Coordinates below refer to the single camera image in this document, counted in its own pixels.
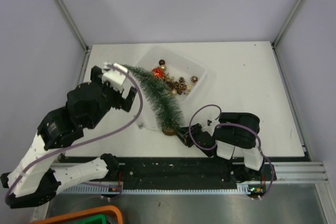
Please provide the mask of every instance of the cable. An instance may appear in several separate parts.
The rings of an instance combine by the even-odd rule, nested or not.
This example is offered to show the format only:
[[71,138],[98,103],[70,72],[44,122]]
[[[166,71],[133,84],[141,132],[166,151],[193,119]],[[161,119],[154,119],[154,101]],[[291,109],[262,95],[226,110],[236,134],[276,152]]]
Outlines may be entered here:
[[[218,105],[215,105],[215,104],[208,104],[208,105],[205,105],[205,106],[201,107],[199,110],[197,110],[197,111],[195,112],[195,114],[191,117],[190,122],[189,122],[189,135],[190,135],[191,140],[194,142],[194,144],[195,144],[198,148],[200,148],[201,150],[205,150],[205,151],[211,151],[211,150],[213,150],[214,148],[216,148],[217,144],[215,144],[214,146],[212,146],[212,147],[210,147],[210,148],[204,148],[204,147],[200,146],[200,145],[195,141],[195,139],[194,139],[193,136],[192,136],[192,133],[191,133],[191,124],[192,124],[193,119],[195,118],[195,116],[196,116],[196,114],[197,114],[198,112],[200,112],[201,110],[203,110],[203,109],[205,109],[205,108],[207,108],[207,107],[210,107],[210,106],[214,106],[214,107],[219,108],[220,113],[219,113],[219,116],[218,116],[215,120],[219,119],[219,117],[220,117],[220,115],[221,115],[221,113],[222,113],[222,109],[221,109]],[[241,125],[241,124],[237,124],[237,123],[220,123],[220,124],[216,125],[215,128],[219,128],[219,127],[222,127],[222,126],[224,126],[224,127],[232,127],[232,126],[233,126],[233,127],[238,127],[238,128],[241,128],[241,129],[244,129],[244,130],[250,132],[251,134],[253,134],[253,135],[256,137],[256,139],[257,139],[257,141],[258,141],[258,150],[259,150],[259,153],[260,153],[261,156],[262,156],[262,157],[269,163],[269,166],[270,166],[270,168],[271,168],[271,173],[272,173],[272,177],[271,177],[271,180],[270,180],[270,183],[269,183],[269,186],[268,186],[266,192],[265,192],[262,196],[260,196],[260,198],[259,198],[260,200],[262,200],[262,199],[269,193],[269,191],[270,191],[270,189],[271,189],[271,187],[272,187],[272,184],[273,184],[274,179],[275,179],[275,169],[274,169],[274,165],[271,163],[271,160],[270,160],[270,159],[263,153],[263,151],[261,150],[261,139],[260,139],[260,137],[258,136],[258,134],[257,134],[256,132],[254,132],[254,131],[251,130],[250,128],[248,128],[248,127],[246,127],[246,126],[244,126],[244,125]]]
[[200,146],[200,145],[196,142],[196,140],[194,139],[194,137],[193,137],[193,135],[192,135],[192,133],[191,133],[191,124],[192,124],[192,122],[193,122],[195,116],[196,116],[201,110],[203,110],[203,109],[205,109],[205,108],[207,108],[207,107],[217,107],[217,108],[219,109],[219,115],[218,115],[218,117],[216,117],[214,120],[219,119],[219,117],[220,117],[220,115],[221,115],[221,113],[222,113],[222,109],[221,109],[218,105],[215,105],[215,104],[208,104],[208,105],[205,105],[205,106],[201,107],[199,110],[197,110],[197,111],[195,112],[195,114],[194,114],[194,115],[191,117],[191,119],[190,119],[190,122],[189,122],[189,136],[190,136],[191,140],[194,142],[194,144],[195,144],[198,148],[200,148],[201,150],[205,150],[205,151],[211,151],[211,150],[213,150],[214,148],[216,148],[216,146],[217,146],[216,143],[215,143],[214,146],[212,146],[212,147],[210,147],[210,148],[204,148],[204,147]]
[[[66,147],[66,148],[61,148],[57,151],[54,151],[54,152],[51,152],[49,154],[46,154],[36,160],[34,160],[33,162],[31,162],[30,164],[28,164],[23,170],[22,170],[22,174],[26,173],[33,165],[36,165],[37,163],[49,158],[49,157],[52,157],[54,155],[57,155],[57,154],[60,154],[60,153],[63,153],[65,151],[68,151],[68,150],[71,150],[71,149],[74,149],[74,148],[77,148],[77,147],[80,147],[80,146],[83,146],[83,145],[86,145],[86,144],[90,144],[90,143],[93,143],[93,142],[96,142],[96,141],[99,141],[103,138],[106,138],[108,136],[112,136],[112,135],[115,135],[123,130],[125,130],[126,128],[128,128],[132,123],[134,123],[140,116],[141,112],[142,112],[142,108],[143,108],[143,98],[142,98],[142,94],[141,94],[141,90],[138,86],[138,84],[136,83],[136,81],[126,72],[124,72],[123,70],[119,69],[119,68],[116,68],[115,66],[113,65],[109,65],[109,67],[113,70],[116,70],[122,74],[124,74],[130,81],[131,83],[134,85],[135,89],[137,90],[138,92],[138,95],[139,95],[139,100],[140,100],[140,107],[139,107],[139,111],[137,112],[137,114],[135,115],[135,117],[130,121],[128,122],[127,124],[125,124],[123,127],[120,127],[119,129],[115,130],[115,131],[112,131],[110,133],[107,133],[105,135],[102,135],[102,136],[98,136],[98,137],[95,137],[93,139],[90,139],[90,140],[86,140],[82,143],[78,143],[78,144],[75,144],[75,145],[72,145],[72,146],[69,146],[69,147]],[[5,195],[5,202],[7,204],[9,204],[8,202],[8,197],[9,195],[13,192],[13,189],[15,188],[15,186],[18,184],[18,182],[22,179],[22,175],[19,175],[17,177],[16,180],[14,180],[13,184],[9,187],[6,195]]]

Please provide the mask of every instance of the gold ornament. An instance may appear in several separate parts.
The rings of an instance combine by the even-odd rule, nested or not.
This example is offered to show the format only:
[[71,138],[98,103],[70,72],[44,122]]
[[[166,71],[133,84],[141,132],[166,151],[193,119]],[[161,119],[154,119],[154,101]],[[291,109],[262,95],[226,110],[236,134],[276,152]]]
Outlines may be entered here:
[[172,82],[172,79],[170,78],[170,76],[169,76],[169,73],[166,73],[165,75],[164,75],[164,78],[165,78],[165,81],[166,82]]
[[163,65],[160,65],[160,68],[161,68],[163,71],[166,71],[166,70],[167,70],[167,67],[166,67],[166,65],[165,65],[165,64],[163,64]]

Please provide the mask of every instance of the plastic container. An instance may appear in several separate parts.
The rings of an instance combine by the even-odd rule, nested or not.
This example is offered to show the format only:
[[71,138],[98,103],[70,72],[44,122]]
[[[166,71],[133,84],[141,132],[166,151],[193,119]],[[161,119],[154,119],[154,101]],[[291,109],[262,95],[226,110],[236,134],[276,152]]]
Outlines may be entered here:
[[76,222],[76,224],[106,224],[105,215],[95,215],[82,221]]
[[[174,77],[174,81],[178,81],[179,77],[183,77],[186,80],[186,84],[192,86],[189,95],[176,95],[180,105],[183,106],[184,104],[192,102],[196,97],[197,90],[202,86],[205,80],[207,69],[202,64],[192,60],[191,57],[159,46],[151,48],[135,65],[151,71],[153,68],[159,66],[161,59],[165,60],[167,67],[165,73],[169,73],[170,77]],[[193,85],[191,81],[192,76],[198,77],[196,85]],[[150,130],[161,130],[158,128],[154,113],[147,101],[144,103],[144,108],[137,120],[137,124],[139,127],[145,127]]]
[[79,212],[71,212],[69,214],[55,216],[55,217],[51,217],[45,220],[32,222],[31,224],[61,224],[66,221],[78,220],[78,219],[81,219],[84,217],[90,217],[90,216],[97,216],[99,214],[110,216],[114,220],[116,220],[116,223],[123,224],[121,211],[119,210],[118,207],[111,206],[111,205],[91,208],[91,209],[87,209],[87,210],[83,210]]

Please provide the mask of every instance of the red ornament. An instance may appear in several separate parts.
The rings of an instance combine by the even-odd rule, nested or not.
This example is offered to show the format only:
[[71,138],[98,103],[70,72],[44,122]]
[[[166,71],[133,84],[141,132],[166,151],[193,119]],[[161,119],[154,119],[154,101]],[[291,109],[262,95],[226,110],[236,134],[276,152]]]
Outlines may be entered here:
[[161,68],[153,68],[152,74],[159,79],[164,78],[164,71]]

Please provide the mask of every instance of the miniature christmas tree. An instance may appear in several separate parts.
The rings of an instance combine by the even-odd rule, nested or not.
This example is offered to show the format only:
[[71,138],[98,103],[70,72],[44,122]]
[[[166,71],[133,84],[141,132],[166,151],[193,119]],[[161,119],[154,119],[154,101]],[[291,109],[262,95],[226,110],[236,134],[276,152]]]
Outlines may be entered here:
[[170,88],[152,72],[140,67],[124,65],[139,81],[140,88],[151,105],[156,121],[162,131],[173,135],[183,123],[183,114]]

